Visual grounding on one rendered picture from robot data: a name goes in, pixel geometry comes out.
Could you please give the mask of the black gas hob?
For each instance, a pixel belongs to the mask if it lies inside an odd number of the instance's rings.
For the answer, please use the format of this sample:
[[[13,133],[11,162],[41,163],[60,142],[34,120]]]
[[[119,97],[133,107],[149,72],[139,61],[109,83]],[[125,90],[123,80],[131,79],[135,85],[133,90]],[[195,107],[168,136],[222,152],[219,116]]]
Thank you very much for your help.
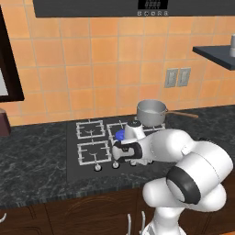
[[[73,120],[67,124],[67,181],[75,182],[85,178],[121,175],[122,173],[142,172],[152,169],[156,164],[130,166],[120,163],[118,169],[112,168],[115,162],[112,145],[116,132],[124,129],[134,115],[117,117],[98,117],[93,119]],[[102,170],[95,171],[100,164]]]

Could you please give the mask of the dark brown block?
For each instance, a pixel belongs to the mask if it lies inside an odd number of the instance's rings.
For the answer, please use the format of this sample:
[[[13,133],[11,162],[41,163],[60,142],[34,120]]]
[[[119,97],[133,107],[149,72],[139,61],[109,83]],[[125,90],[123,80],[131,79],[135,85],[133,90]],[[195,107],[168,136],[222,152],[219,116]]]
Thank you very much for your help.
[[[0,108],[0,136],[9,136],[11,133],[10,123],[4,109]]]

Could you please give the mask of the grey cylinder jar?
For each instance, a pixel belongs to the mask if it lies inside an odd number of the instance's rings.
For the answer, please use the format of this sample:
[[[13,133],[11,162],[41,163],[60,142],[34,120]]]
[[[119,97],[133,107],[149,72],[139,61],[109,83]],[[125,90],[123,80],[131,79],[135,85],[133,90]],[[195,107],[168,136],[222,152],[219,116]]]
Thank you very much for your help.
[[[231,35],[229,56],[235,58],[235,34]]]

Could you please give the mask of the dark wall shelf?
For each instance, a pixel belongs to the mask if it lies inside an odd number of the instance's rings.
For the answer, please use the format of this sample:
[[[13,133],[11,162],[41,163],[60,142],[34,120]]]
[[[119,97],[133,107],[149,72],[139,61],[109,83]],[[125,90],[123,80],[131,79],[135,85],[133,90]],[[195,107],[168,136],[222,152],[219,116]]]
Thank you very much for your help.
[[[193,52],[222,66],[230,71],[235,71],[235,57],[229,55],[230,45],[194,47]]]

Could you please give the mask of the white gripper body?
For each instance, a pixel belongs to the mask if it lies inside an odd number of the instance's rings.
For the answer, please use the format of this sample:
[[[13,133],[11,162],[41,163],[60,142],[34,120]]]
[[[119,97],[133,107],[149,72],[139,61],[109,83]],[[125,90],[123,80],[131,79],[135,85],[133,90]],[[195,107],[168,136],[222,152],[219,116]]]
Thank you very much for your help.
[[[124,159],[124,162],[130,162],[130,161],[133,161],[133,162],[136,162],[137,165],[140,164],[140,165],[148,165],[148,164],[153,164],[153,160],[146,160],[146,159]]]

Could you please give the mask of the grey wall socket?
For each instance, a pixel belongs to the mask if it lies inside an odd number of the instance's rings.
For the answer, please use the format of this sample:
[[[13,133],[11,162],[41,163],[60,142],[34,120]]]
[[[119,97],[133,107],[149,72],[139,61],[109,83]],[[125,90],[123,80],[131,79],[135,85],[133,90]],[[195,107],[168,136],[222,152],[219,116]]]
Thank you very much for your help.
[[[189,81],[189,77],[190,77],[190,72],[191,72],[191,68],[181,68],[179,75],[178,75],[178,83],[177,85],[182,87],[182,86],[187,86],[188,81]]]
[[[170,68],[166,70],[165,84],[164,84],[165,88],[175,87],[177,74],[178,74],[177,68]]]

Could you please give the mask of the dark framed window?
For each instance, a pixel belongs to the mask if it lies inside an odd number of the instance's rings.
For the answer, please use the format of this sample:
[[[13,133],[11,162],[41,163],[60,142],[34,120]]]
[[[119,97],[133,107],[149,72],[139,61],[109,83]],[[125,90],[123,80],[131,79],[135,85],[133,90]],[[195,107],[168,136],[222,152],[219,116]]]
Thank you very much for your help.
[[[25,99],[0,6],[0,103]]]

